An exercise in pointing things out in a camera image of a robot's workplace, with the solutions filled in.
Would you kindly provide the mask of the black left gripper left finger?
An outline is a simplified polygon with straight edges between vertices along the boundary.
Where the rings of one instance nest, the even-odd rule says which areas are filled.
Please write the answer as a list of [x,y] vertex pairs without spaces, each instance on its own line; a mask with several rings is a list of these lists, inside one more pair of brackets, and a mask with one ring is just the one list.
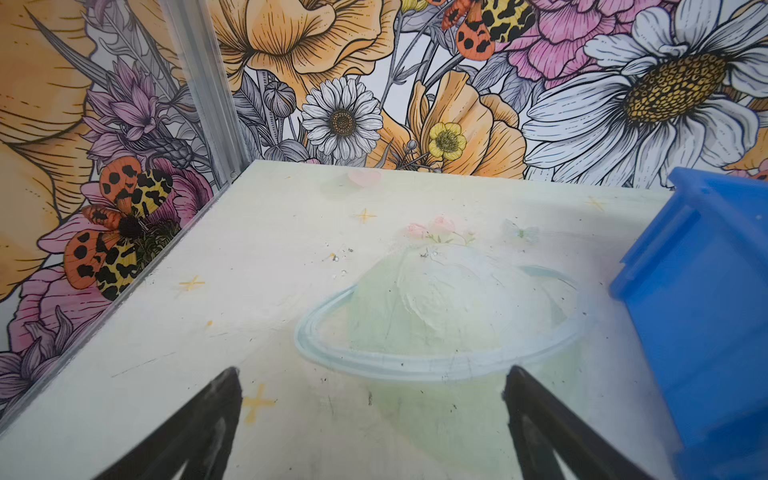
[[229,367],[99,479],[221,479],[243,403],[239,370]]

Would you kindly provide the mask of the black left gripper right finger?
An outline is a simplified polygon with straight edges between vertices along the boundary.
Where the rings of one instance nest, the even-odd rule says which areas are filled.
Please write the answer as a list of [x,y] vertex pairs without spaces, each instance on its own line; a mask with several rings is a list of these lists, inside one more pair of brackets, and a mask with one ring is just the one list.
[[561,463],[579,479],[650,477],[524,368],[511,368],[502,398],[525,479],[562,479]]

